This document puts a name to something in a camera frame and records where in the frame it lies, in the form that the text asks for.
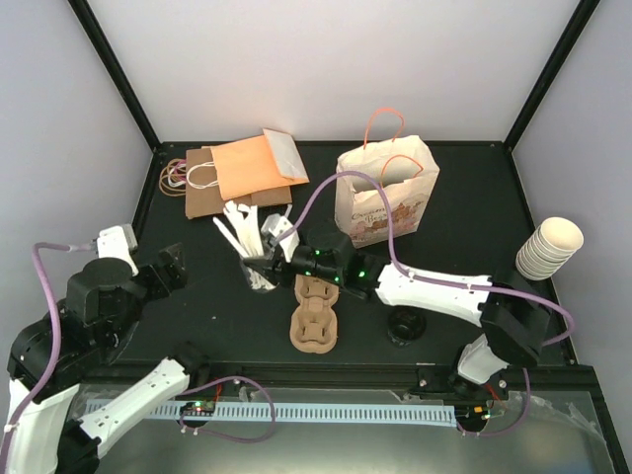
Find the printed white paper bag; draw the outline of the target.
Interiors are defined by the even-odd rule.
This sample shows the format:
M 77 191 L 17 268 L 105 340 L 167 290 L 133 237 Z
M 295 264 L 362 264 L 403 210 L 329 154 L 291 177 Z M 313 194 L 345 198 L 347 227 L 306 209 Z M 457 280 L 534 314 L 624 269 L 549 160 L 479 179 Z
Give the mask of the printed white paper bag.
M 335 222 L 357 248 L 416 232 L 439 175 L 425 142 L 418 135 L 401 135 L 403 120 L 391 138 L 369 140 L 373 121 L 386 113 L 401 115 L 392 108 L 376 110 L 363 145 L 337 160 L 338 173 L 360 172 L 370 178 L 346 175 L 336 183 Z

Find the brown pulp cup carrier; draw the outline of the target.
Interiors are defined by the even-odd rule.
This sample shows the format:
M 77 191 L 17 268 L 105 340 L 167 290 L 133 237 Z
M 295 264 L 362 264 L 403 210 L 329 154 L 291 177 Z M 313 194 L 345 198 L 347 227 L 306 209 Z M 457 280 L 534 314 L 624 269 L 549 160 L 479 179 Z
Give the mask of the brown pulp cup carrier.
M 292 345 L 307 354 L 330 352 L 338 340 L 338 318 L 333 306 L 339 299 L 339 288 L 314 276 L 298 275 L 294 294 L 298 306 L 290 318 Z

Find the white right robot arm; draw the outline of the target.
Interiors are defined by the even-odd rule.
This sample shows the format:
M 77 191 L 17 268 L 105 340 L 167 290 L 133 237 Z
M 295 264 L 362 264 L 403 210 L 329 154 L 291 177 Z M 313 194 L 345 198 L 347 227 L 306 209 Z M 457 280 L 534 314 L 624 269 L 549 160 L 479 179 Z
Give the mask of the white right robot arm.
M 393 307 L 412 307 L 448 315 L 481 329 L 464 346 L 448 375 L 451 391 L 470 398 L 499 371 L 513 365 L 538 365 L 550 314 L 533 295 L 519 295 L 527 283 L 510 273 L 494 287 L 490 276 L 455 276 L 422 271 L 357 250 L 347 237 L 331 247 L 293 245 L 268 257 L 244 261 L 247 269 L 272 284 L 294 277 L 317 277 L 354 296 Z

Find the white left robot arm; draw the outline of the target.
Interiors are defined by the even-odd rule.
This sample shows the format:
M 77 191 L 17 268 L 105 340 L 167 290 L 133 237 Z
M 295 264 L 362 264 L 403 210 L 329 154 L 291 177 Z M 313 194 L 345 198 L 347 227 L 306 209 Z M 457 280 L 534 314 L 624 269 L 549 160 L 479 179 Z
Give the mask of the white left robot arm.
M 52 293 L 37 243 L 33 260 L 48 303 L 46 315 L 19 333 L 8 360 L 10 410 L 3 428 L 4 473 L 94 473 L 112 447 L 167 400 L 204 392 L 206 357 L 182 343 L 100 411 L 67 415 L 81 384 L 113 363 L 140 322 L 144 306 L 187 284 L 181 244 L 162 249 L 135 271 L 121 257 L 100 256 Z

